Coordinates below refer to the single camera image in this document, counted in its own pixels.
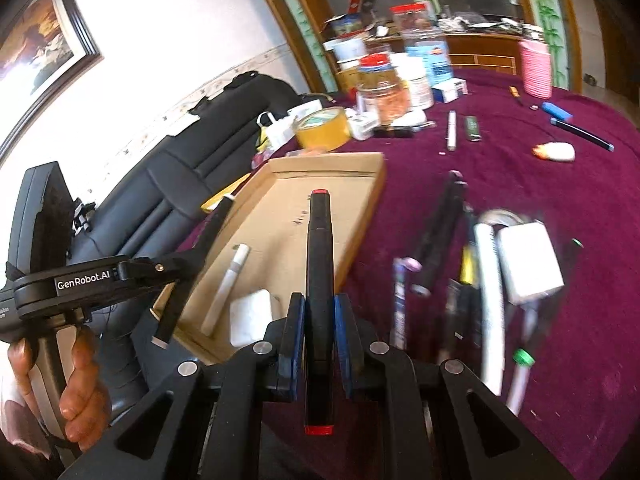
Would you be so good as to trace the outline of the person left hand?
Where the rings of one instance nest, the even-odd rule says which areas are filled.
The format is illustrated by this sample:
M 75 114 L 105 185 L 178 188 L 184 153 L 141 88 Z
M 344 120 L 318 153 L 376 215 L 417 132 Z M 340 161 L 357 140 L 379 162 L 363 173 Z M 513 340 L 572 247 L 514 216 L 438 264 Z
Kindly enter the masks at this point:
M 61 414 L 65 419 L 67 440 L 76 443 L 82 452 L 92 448 L 102 437 L 111 420 L 112 404 L 107 388 L 99 378 L 100 368 L 94 354 L 96 337 L 87 326 L 76 332 L 72 348 L 73 373 L 62 393 Z M 32 349 L 26 339 L 10 344 L 8 358 L 17 390 L 32 414 L 39 415 L 28 373 L 34 367 Z

